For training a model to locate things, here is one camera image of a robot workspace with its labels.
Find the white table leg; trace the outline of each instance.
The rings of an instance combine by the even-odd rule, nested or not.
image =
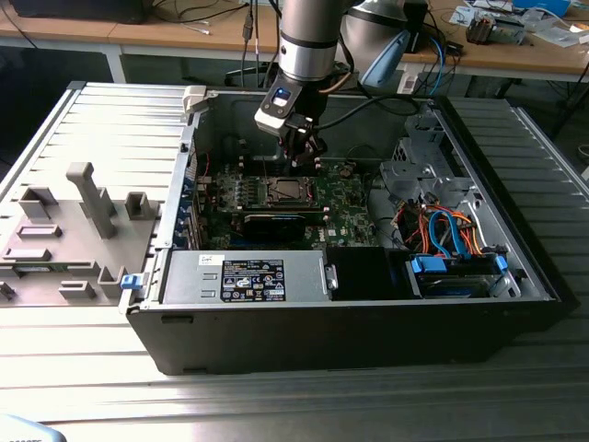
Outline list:
[[[101,46],[102,53],[107,57],[110,74],[114,83],[127,83],[125,71],[122,68],[121,46],[118,44],[104,44]]]
[[[425,69],[423,63],[405,63],[401,67],[403,76],[398,84],[397,92],[399,94],[412,94],[417,86],[419,74]]]

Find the floor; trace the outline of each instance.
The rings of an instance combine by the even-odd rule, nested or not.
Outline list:
[[[126,75],[133,83],[191,84],[222,86],[224,73],[238,69],[238,62],[218,60],[180,60],[176,58],[126,56]],[[0,97],[5,110],[0,119],[3,144],[0,150],[0,177],[17,159],[28,140],[72,80],[110,82],[106,60],[100,54],[0,48]],[[456,76],[442,93],[471,97],[490,97],[500,79],[479,78],[471,83]],[[549,131],[561,111],[566,85],[555,88],[545,81],[523,81],[510,88],[506,98],[523,106],[537,124]],[[582,172],[587,163],[577,155],[577,147],[589,143],[589,108],[579,110],[556,140],[557,146]]]

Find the electronic component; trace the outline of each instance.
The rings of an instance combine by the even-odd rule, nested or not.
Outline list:
[[[467,28],[467,41],[475,44],[488,42],[522,44],[525,27],[509,17],[493,17],[475,13]]]
[[[419,296],[440,297],[499,297],[508,291],[499,285],[505,275],[504,257],[493,253],[474,256],[470,260],[416,256],[411,267]]]

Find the power supply label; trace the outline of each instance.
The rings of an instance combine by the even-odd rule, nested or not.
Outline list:
[[[223,261],[224,302],[285,301],[284,261]]]

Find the blue clip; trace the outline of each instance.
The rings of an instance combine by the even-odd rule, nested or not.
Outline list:
[[[499,271],[501,273],[505,273],[507,272],[507,261],[505,260],[505,258],[501,255],[495,257],[495,263],[497,264],[497,267],[499,268]]]
[[[143,273],[129,273],[123,276],[121,279],[121,288],[123,290],[139,290],[144,286],[144,274]]]
[[[411,261],[414,273],[446,273],[444,258],[438,256],[416,256]]]

